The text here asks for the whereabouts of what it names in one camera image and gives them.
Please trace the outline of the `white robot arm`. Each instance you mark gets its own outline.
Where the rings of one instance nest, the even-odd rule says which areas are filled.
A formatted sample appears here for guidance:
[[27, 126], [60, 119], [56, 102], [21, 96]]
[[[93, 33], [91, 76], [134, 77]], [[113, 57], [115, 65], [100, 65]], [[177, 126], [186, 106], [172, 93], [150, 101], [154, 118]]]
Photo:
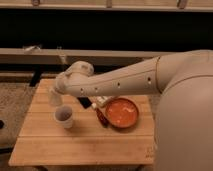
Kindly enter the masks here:
[[157, 56], [96, 75], [84, 61], [58, 74], [50, 103], [75, 97], [161, 95], [155, 115], [154, 171], [213, 171], [213, 50]]

